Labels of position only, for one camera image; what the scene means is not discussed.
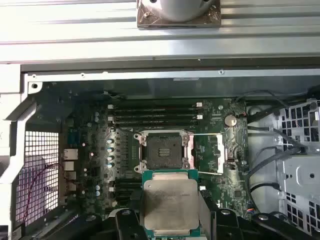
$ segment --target metal plate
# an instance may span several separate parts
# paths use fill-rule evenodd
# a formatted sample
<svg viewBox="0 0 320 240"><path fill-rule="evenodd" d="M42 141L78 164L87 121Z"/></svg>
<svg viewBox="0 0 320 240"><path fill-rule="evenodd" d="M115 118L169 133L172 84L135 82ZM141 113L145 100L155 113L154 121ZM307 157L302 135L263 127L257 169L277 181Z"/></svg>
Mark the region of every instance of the metal plate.
<svg viewBox="0 0 320 240"><path fill-rule="evenodd" d="M198 184L193 179L148 180L144 226L148 230L189 230L199 226Z"/></svg>

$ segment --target capacitor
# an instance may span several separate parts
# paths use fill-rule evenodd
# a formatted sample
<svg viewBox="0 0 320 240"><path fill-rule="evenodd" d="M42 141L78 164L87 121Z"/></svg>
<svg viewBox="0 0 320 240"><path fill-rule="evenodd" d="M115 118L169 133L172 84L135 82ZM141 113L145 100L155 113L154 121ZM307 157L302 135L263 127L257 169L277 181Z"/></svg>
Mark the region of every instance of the capacitor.
<svg viewBox="0 0 320 240"><path fill-rule="evenodd" d="M113 162L108 163L108 164L106 165L106 167L107 167L108 169L111 169L111 168L113 168L114 166L115 166L115 164L114 164Z"/></svg>
<svg viewBox="0 0 320 240"><path fill-rule="evenodd" d="M237 125L237 118L230 114L224 118L224 124L229 128L233 128L235 125Z"/></svg>
<svg viewBox="0 0 320 240"><path fill-rule="evenodd" d="M111 155L111 156L107 156L106 159L107 159L108 161L112 161L113 159L115 159L115 156L112 156L112 155Z"/></svg>
<svg viewBox="0 0 320 240"><path fill-rule="evenodd" d="M113 140L112 138L109 138L106 143L107 144L113 144L115 142L115 140Z"/></svg>
<svg viewBox="0 0 320 240"><path fill-rule="evenodd" d="M108 153L112 153L113 151L115 151L115 149L114 149L113 147L108 147L108 148L106 149L106 151L107 151Z"/></svg>

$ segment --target cpu socket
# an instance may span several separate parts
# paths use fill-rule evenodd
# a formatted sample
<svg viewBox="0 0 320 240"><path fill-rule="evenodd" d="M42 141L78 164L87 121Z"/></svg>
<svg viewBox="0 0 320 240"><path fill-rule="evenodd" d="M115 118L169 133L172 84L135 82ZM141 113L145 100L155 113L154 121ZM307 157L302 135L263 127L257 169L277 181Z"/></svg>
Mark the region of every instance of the cpu socket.
<svg viewBox="0 0 320 240"><path fill-rule="evenodd" d="M135 134L139 141L139 165L134 171L194 169L194 136L183 129L145 130Z"/></svg>

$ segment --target chip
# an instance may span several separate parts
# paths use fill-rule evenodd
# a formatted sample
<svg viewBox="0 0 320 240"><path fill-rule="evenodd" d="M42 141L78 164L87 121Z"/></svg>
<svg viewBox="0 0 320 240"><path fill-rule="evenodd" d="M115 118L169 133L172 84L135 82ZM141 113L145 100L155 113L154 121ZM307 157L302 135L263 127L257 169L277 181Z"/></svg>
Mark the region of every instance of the chip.
<svg viewBox="0 0 320 240"><path fill-rule="evenodd" d="M182 168L181 136L149 135L146 161L150 170Z"/></svg>
<svg viewBox="0 0 320 240"><path fill-rule="evenodd" d="M234 197L235 198L241 198L242 197L241 191L240 190L235 190L234 191Z"/></svg>

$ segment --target screw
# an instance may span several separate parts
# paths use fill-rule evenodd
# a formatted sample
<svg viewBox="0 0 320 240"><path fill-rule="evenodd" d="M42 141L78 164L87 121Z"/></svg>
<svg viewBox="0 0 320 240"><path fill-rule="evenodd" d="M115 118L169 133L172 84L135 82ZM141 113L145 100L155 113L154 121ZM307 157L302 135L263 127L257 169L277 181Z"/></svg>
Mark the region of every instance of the screw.
<svg viewBox="0 0 320 240"><path fill-rule="evenodd" d="M87 222L91 222L91 221L93 221L93 220L95 220L97 217L95 216L95 215L90 215L90 216L88 216L87 218L86 218L86 221Z"/></svg>
<svg viewBox="0 0 320 240"><path fill-rule="evenodd" d="M266 215L259 215L258 218L262 221L267 221L268 217Z"/></svg>
<svg viewBox="0 0 320 240"><path fill-rule="evenodd" d="M124 210L122 212L122 215L130 215L131 214L131 211L130 210Z"/></svg>
<svg viewBox="0 0 320 240"><path fill-rule="evenodd" d="M222 213L223 215L229 215L229 214L230 214L230 211L223 209L223 210L221 211L221 213Z"/></svg>

